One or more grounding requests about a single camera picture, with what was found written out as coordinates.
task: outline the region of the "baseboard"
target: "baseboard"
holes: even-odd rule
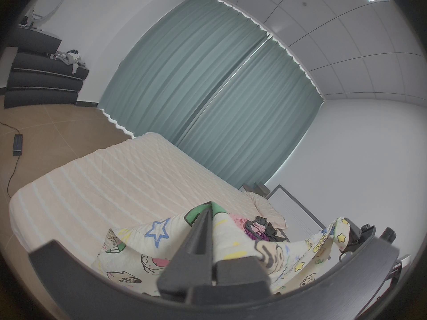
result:
[[[76,107],[97,107],[98,102],[77,101]]]

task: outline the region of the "curtain pleat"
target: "curtain pleat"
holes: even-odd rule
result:
[[[266,31],[216,0],[187,0],[133,47],[98,107],[135,136],[176,143],[194,116]]]
[[[237,188],[265,183],[322,102],[299,64],[270,39],[221,89],[178,147]]]

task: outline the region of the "black cord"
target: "black cord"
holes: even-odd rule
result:
[[[7,126],[7,127],[11,128],[11,129],[13,129],[13,130],[17,131],[17,132],[18,132],[18,134],[21,134],[21,133],[20,133],[20,131],[19,131],[19,130],[17,130],[15,127],[12,127],[11,125],[7,125],[7,124],[5,124],[5,123],[3,123],[3,122],[1,122],[1,121],[0,121],[0,123],[1,123],[2,125],[5,125],[5,126]],[[11,175],[11,176],[10,176],[10,178],[9,178],[9,182],[7,183],[7,189],[6,189],[6,192],[7,192],[7,195],[9,196],[9,198],[12,198],[12,197],[9,195],[9,185],[10,185],[10,180],[12,180],[12,177],[13,177],[13,175],[15,174],[16,166],[18,166],[18,161],[19,161],[19,158],[20,158],[20,157],[21,157],[21,156],[19,156],[19,157],[18,157],[18,159],[16,160],[16,163],[15,163],[15,169],[13,170],[13,173],[12,173],[12,175]]]

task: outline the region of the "pink tongue print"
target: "pink tongue print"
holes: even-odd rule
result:
[[[155,259],[153,258],[153,263],[158,267],[166,267],[169,264],[168,259]]]

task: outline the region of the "power adapter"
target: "power adapter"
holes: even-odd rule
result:
[[[13,139],[13,156],[21,156],[22,155],[22,134],[15,134],[15,138]]]

